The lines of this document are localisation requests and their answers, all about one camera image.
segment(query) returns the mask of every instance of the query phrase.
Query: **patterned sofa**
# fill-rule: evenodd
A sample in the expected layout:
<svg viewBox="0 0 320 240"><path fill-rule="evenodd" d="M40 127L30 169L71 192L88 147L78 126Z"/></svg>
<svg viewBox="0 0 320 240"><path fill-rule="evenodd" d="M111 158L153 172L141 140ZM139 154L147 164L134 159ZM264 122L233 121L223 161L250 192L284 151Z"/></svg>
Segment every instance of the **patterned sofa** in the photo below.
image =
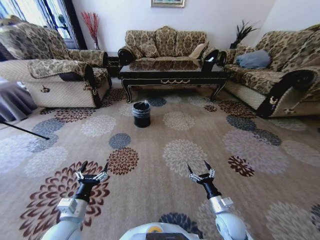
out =
<svg viewBox="0 0 320 240"><path fill-rule="evenodd" d="M219 62L231 73L225 89L261 117L320 115L320 30L267 32L255 47L238 45L220 52ZM265 69L242 68L238 55L265 50Z"/></svg>
<svg viewBox="0 0 320 240"><path fill-rule="evenodd" d="M99 108L112 82L107 53L69 50L55 30L14 19L0 23L0 76L20 81L39 107Z"/></svg>
<svg viewBox="0 0 320 240"><path fill-rule="evenodd" d="M164 26L156 31L128 30L125 34L125 44L118 51L122 66L133 61L190 61L189 55L199 44L205 43L207 34L204 31L176 31ZM149 41L154 41L159 56L147 58L137 48ZM218 55L219 51L208 47L199 59L206 60Z"/></svg>

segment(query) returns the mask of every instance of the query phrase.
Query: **black bucket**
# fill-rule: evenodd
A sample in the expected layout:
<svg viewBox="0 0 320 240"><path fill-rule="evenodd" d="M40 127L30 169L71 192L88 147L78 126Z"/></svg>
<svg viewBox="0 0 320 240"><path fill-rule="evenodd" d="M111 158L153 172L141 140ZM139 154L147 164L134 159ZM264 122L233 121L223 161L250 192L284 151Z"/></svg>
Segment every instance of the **black bucket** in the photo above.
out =
<svg viewBox="0 0 320 240"><path fill-rule="evenodd" d="M137 102L132 107L134 125L138 128L146 128L150 125L150 104L147 102Z"/></svg>

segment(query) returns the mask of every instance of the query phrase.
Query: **carpet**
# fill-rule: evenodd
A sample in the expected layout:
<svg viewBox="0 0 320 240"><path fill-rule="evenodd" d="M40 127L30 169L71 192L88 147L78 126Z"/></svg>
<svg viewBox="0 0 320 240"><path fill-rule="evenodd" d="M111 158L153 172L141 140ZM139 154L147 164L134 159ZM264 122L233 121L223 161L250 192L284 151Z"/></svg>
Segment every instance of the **carpet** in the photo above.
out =
<svg viewBox="0 0 320 240"><path fill-rule="evenodd" d="M108 161L109 178L91 193L83 239L118 240L136 226L180 225L204 239L220 239L205 190L188 178L216 170L214 184L256 240L320 239L319 118L262 119L222 91L209 88L141 90L151 125L133 124L120 81L103 107L38 108L0 130L1 239L40 239L58 221L56 205L86 173Z"/></svg>

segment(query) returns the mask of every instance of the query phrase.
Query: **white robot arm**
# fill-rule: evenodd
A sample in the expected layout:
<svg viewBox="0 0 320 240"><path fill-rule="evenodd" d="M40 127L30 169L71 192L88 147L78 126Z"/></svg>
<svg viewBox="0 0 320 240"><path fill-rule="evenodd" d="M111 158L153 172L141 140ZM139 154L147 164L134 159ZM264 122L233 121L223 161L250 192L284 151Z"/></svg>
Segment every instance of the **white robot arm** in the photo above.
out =
<svg viewBox="0 0 320 240"><path fill-rule="evenodd" d="M108 177L108 163L98 175L83 175L88 161L75 173L80 183L77 193L72 198L62 198L57 208L60 210L60 222L52 226L42 240L80 240L81 223L85 219L90 193L94 186Z"/></svg>
<svg viewBox="0 0 320 240"><path fill-rule="evenodd" d="M211 204L213 213L216 215L215 225L224 240L253 240L247 231L244 222L235 214L229 212L233 204L230 197L222 198L221 193L214 186L215 170L204 161L209 173L195 175L188 165L189 177L194 182L203 185L207 198Z"/></svg>
<svg viewBox="0 0 320 240"><path fill-rule="evenodd" d="M85 171L88 162L85 161L81 168L75 173L80 187L77 193L72 198L63 198L58 204L58 209L61 212L60 222L51 227L43 236L42 240L80 240L81 238L81 223L86 214L86 208L90 201L91 189L108 177L108 164L98 175L82 175ZM229 212L229 206L233 204L232 200L222 198L221 193L214 186L215 170L205 162L209 173L202 175L193 174L188 165L190 178L204 186L207 193L207 198L211 204L212 210L216 215L215 224L224 240L253 240L247 232L244 222ZM188 233L178 225L169 223L148 223L138 226L127 231L120 240L199 240L196 234Z"/></svg>

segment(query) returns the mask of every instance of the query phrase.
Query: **coffee table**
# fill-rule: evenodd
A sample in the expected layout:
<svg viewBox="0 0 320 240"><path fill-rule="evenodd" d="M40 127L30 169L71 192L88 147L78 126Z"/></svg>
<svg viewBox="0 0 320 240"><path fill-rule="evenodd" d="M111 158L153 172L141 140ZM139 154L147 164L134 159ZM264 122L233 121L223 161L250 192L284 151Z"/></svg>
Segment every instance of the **coffee table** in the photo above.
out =
<svg viewBox="0 0 320 240"><path fill-rule="evenodd" d="M209 86L217 85L210 100L226 85L230 74L214 65L209 71L202 69L200 60L136 60L124 66L119 77L127 94L127 103L132 102L132 86Z"/></svg>

